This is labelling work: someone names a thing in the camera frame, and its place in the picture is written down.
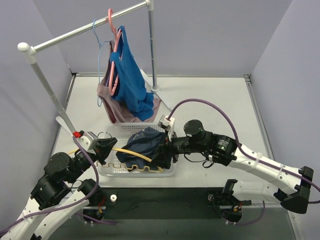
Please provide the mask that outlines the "dark navy tank top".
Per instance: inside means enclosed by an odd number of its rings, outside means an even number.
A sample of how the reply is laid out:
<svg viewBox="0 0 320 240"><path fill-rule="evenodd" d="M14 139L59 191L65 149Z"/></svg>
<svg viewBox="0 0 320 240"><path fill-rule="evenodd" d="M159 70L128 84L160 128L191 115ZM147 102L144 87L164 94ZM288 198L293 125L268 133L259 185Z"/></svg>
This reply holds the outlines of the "dark navy tank top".
<svg viewBox="0 0 320 240"><path fill-rule="evenodd" d="M122 148L124 150L129 150L138 154L141 154L149 159L152 158L152 154L157 148L161 148L165 142L166 134L160 132L152 127L147 127L135 134L133 134L127 141L127 144ZM125 164L129 171L133 170L151 170L159 171L160 168L155 169L150 166L149 161L142 159L138 156L126 153L126 152L116 152L117 159Z"/></svg>

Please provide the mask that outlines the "royal blue tank top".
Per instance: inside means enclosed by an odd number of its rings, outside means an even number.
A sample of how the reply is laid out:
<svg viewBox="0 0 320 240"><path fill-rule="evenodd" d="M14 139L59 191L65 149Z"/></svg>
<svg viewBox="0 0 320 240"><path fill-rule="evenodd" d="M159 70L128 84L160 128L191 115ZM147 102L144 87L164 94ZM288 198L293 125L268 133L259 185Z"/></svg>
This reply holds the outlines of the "royal blue tank top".
<svg viewBox="0 0 320 240"><path fill-rule="evenodd" d="M118 52L122 51L122 59L119 59L118 53L110 55L110 60L115 61L119 75L119 83L113 98L125 103L129 111L143 121L153 115L153 98L151 92L146 89L144 77L131 53L125 26L121 25L119 29L122 30L123 45Z"/></svg>

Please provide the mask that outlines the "pink plastic hanger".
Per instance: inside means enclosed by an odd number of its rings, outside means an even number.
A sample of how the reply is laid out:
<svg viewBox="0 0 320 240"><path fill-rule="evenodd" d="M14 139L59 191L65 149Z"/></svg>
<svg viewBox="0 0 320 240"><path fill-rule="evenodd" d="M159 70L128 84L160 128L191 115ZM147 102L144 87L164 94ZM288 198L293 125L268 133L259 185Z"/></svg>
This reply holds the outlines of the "pink plastic hanger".
<svg viewBox="0 0 320 240"><path fill-rule="evenodd" d="M109 27L114 35L114 47L112 53L118 53L118 57L121 60L122 59L122 51L118 52L119 49L122 49L119 46L123 46L123 32L122 29L116 29L116 27L113 25L112 22L112 15L113 10L111 8L108 9L108 23ZM111 69L109 74L109 82L108 82L108 90L111 96L113 96L116 93L118 83L120 81L120 77L116 68L115 61L111 60Z"/></svg>

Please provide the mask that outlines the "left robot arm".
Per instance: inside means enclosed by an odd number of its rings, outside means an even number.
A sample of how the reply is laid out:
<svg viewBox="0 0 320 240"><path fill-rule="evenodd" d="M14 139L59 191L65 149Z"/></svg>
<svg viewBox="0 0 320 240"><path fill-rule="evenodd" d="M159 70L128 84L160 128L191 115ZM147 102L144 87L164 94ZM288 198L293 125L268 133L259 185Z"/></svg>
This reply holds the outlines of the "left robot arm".
<svg viewBox="0 0 320 240"><path fill-rule="evenodd" d="M44 228L52 233L79 209L100 203L98 176L84 180L68 199L65 196L71 193L68 185L75 183L86 170L98 171L95 162L105 163L117 139L81 137L74 142L78 146L74 156L58 152L50 157L44 175L31 191L18 219L0 232L2 240L43 240L44 235L36 235L36 231Z"/></svg>

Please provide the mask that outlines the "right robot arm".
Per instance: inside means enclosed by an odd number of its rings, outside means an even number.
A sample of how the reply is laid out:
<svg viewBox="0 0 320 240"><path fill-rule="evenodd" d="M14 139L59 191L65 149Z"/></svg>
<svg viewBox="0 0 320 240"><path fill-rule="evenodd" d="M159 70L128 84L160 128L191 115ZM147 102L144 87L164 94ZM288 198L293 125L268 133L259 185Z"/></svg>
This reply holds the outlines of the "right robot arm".
<svg viewBox="0 0 320 240"><path fill-rule="evenodd" d="M307 212L314 174L311 168L290 167L264 157L233 138L204 130L202 122L196 119L184 125L184 137L175 136L174 121L168 116L158 126L165 132L151 156L152 166L170 169L179 155L202 154L211 164L239 169L265 181L228 180L221 192L225 203L258 200L279 203L297 214Z"/></svg>

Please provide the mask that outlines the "mauve pink tank top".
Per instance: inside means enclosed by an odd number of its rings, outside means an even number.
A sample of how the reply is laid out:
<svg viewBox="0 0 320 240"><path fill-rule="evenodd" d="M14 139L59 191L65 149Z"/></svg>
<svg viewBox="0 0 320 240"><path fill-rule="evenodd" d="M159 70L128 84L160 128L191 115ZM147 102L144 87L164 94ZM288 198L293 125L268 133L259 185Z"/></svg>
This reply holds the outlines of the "mauve pink tank top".
<svg viewBox="0 0 320 240"><path fill-rule="evenodd" d="M108 87L109 87L111 67L112 67L112 63L109 60L106 73L103 79L99 80L99 84L97 87L98 100L100 100L101 103L103 103L111 123L115 124L117 122L119 123L152 122L155 119L156 114L158 113L158 110L161 105L161 100L159 98L154 97L153 94L151 93L151 97L153 98L153 102L152 102L153 115L145 120L140 120L138 117L135 117L133 113L129 111L125 102L120 103L119 101L115 100L109 92Z"/></svg>

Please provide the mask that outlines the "white perforated plastic basket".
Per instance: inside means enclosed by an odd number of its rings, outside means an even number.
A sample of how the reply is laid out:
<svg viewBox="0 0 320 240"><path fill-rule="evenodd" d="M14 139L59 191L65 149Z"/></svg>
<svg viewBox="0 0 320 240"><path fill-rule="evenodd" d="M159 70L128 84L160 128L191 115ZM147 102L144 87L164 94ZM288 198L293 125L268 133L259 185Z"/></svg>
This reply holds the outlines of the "white perforated plastic basket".
<svg viewBox="0 0 320 240"><path fill-rule="evenodd" d="M97 169L100 175L106 177L120 177L120 178L165 178L172 176L176 171L176 166L171 159L170 169L160 169L160 170L138 170L134 169L129 171L125 164L121 163L117 156L116 152L128 153L137 157L140 157L144 160L151 162L152 160L144 155L139 153L125 150L122 147L127 144L129 138L145 128L154 128L159 132L164 132L165 130L157 126L155 123L117 123L115 125L108 125L106 128L106 133L101 135L102 138L107 137L107 134L110 134L112 137L117 139L117 143L114 148L119 149L119 151L113 150L107 157L106 164L102 165L97 164Z"/></svg>

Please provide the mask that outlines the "white metal clothes rack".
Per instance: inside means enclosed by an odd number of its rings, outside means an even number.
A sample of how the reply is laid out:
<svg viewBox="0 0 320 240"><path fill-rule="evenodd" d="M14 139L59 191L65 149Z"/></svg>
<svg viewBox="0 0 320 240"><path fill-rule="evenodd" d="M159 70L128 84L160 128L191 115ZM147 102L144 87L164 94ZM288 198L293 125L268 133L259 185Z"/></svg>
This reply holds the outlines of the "white metal clothes rack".
<svg viewBox="0 0 320 240"><path fill-rule="evenodd" d="M73 31L94 19L107 15L108 9L121 11L137 5L136 0L35 0L33 4L43 19L51 38ZM114 21L124 25L130 49L148 86L152 85L152 68L164 74L157 75L158 90L155 96L162 100L160 113L174 106L170 97L174 70L173 44L174 26L177 24L179 6L177 1L156 0L153 3L153 25L149 24L148 10L141 7L120 16ZM109 41L110 27L107 24L95 28L99 40ZM106 111L97 105L98 54L99 48L93 30L48 47L37 54L39 65L44 65L45 54L59 50L70 70L76 74L75 84L70 93L67 114L72 123L93 132L104 130L110 123ZM108 48L104 47L100 56L101 75L106 70Z"/></svg>

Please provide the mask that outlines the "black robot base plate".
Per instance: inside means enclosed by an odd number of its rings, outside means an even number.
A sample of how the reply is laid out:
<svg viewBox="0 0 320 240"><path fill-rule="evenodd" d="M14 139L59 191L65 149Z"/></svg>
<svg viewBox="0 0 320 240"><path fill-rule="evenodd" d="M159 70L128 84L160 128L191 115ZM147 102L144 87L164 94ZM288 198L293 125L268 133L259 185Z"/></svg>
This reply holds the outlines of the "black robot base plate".
<svg viewBox="0 0 320 240"><path fill-rule="evenodd" d="M241 204L222 187L103 188L101 210L90 204L82 214L98 220L211 220Z"/></svg>

